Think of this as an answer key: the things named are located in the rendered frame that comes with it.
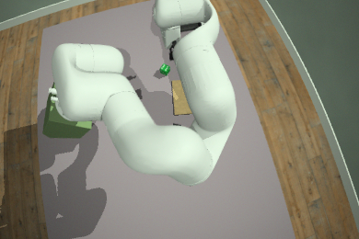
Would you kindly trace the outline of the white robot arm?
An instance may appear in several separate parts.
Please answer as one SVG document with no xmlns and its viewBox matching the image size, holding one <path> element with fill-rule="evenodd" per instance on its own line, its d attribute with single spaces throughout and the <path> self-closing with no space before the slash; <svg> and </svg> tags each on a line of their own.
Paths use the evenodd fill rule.
<svg viewBox="0 0 359 239">
<path fill-rule="evenodd" d="M 190 128 L 156 125 L 122 75 L 122 54 L 107 45 L 59 45 L 52 55 L 56 89 L 49 93 L 56 95 L 51 100 L 64 119 L 104 121 L 132 170 L 196 186 L 214 170 L 237 117 L 233 87 L 214 49 L 218 15 L 209 0 L 156 0 L 153 11 L 160 28 L 193 30 L 172 52 L 195 118 Z"/>
</svg>

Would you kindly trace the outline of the tan mat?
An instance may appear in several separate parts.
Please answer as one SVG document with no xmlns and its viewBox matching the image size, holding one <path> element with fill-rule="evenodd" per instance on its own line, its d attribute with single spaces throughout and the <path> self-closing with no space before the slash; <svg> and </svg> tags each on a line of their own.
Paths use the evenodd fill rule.
<svg viewBox="0 0 359 239">
<path fill-rule="evenodd" d="M 181 81 L 172 81 L 172 89 L 175 115 L 192 114 L 187 99 L 185 97 Z"/>
</svg>

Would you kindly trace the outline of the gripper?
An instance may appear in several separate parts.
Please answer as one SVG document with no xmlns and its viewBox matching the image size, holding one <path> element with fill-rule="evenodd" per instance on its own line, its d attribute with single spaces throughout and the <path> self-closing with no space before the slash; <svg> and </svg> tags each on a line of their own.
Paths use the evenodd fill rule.
<svg viewBox="0 0 359 239">
<path fill-rule="evenodd" d="M 176 43 L 180 40 L 180 26 L 171 27 L 171 28 L 160 28 L 162 39 L 165 42 L 165 48 L 170 50 L 169 59 L 174 61 L 172 55 L 172 49 Z M 172 46 L 173 45 L 173 46 Z"/>
</svg>

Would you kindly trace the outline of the green die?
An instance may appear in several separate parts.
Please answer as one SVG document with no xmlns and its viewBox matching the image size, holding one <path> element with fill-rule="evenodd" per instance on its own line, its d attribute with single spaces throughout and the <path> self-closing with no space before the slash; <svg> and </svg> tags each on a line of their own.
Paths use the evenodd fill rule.
<svg viewBox="0 0 359 239">
<path fill-rule="evenodd" d="M 163 64 L 160 68 L 160 73 L 164 74 L 164 75 L 168 75 L 170 71 L 170 66 Z"/>
</svg>

